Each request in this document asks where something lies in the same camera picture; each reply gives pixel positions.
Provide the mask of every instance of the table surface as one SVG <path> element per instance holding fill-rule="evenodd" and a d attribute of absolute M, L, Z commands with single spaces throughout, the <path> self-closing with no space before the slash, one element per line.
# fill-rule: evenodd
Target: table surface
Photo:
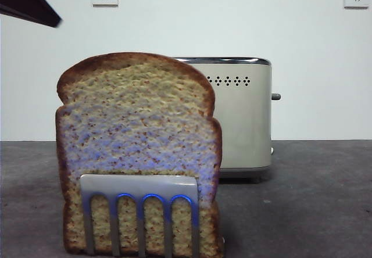
<path fill-rule="evenodd" d="M 225 257 L 372 257 L 372 141 L 273 146 L 262 182 L 220 181 Z M 62 245 L 54 142 L 2 142 L 1 194 L 2 257 L 84 257 Z"/>

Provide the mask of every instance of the toaster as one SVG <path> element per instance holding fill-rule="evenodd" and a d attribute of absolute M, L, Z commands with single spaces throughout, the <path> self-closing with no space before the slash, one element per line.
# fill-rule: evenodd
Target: toaster
<path fill-rule="evenodd" d="M 259 58 L 176 58 L 198 69 L 216 96 L 221 178 L 259 179 L 271 165 L 271 63 Z"/>

